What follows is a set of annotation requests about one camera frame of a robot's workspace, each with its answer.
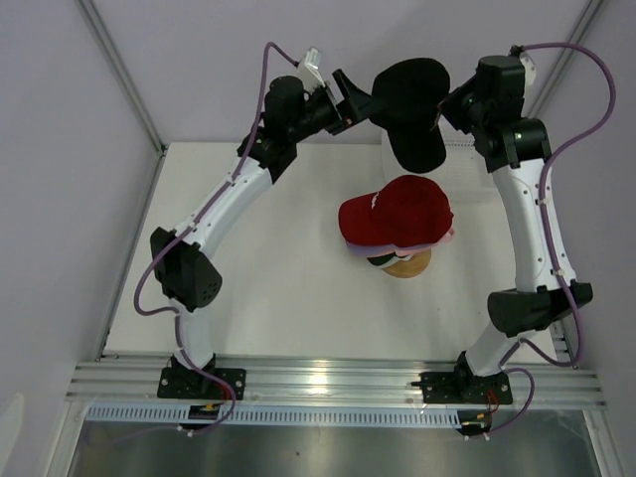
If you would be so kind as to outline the black gold-logo cap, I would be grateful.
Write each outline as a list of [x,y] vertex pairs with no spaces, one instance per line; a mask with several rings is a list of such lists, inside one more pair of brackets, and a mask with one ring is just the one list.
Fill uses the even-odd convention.
[[409,173],[431,172],[446,159],[438,105],[449,90],[447,69],[431,58],[398,62],[374,79],[372,97],[381,109],[370,121],[387,133],[397,162]]

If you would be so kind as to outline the red baseball cap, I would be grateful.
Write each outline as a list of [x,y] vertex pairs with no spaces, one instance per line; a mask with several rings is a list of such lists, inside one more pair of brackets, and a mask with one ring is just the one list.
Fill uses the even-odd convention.
[[345,201],[338,225],[352,245],[412,248],[441,241],[453,227],[453,213],[436,182],[402,175],[377,192]]

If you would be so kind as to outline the purple LA baseball cap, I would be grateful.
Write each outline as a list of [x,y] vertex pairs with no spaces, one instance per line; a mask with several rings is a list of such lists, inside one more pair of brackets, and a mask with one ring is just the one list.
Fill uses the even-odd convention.
[[359,245],[345,241],[347,250],[355,255],[362,257],[377,257],[392,254],[396,247],[393,244],[382,245]]

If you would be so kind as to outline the pink baseball cap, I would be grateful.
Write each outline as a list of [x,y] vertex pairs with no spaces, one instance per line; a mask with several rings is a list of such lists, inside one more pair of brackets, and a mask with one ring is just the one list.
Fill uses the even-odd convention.
[[415,245],[412,247],[408,247],[408,248],[397,248],[395,250],[395,254],[396,256],[399,257],[405,257],[405,256],[411,256],[411,255],[415,255],[415,254],[419,254],[428,250],[432,250],[433,248],[444,244],[444,243],[449,243],[453,240],[455,235],[455,231],[454,228],[450,228],[438,241],[433,242],[433,243],[427,243],[427,244],[420,244],[420,245]]

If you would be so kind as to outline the white NY baseball cap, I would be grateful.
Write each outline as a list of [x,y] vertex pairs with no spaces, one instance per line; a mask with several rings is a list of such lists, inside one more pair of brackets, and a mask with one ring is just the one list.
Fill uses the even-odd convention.
[[393,266],[400,262],[408,262],[411,260],[411,255],[398,256],[398,255],[383,255],[377,258],[375,267],[384,269]]

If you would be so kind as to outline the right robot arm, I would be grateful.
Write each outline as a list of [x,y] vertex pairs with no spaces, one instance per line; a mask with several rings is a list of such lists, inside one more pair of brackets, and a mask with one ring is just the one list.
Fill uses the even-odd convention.
[[514,288],[489,295],[490,323],[455,365],[453,389],[466,401],[505,384],[504,366],[521,346],[554,322],[577,318],[593,297],[560,236],[549,135],[541,120],[523,116],[525,87],[520,58],[488,56],[439,107],[452,127],[473,135],[503,202],[515,255]]

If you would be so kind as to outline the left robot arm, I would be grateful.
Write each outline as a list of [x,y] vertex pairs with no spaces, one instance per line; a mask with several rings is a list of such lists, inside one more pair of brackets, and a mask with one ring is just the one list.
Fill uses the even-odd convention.
[[185,368],[179,383],[193,398],[207,396],[215,385],[211,320],[204,310],[223,285],[213,257],[225,236],[296,159],[300,142],[321,131],[340,134],[386,107],[343,71],[333,78],[341,98],[328,83],[306,85],[300,76],[262,83],[254,122],[231,171],[188,219],[151,235],[151,269],[175,314],[174,358]]

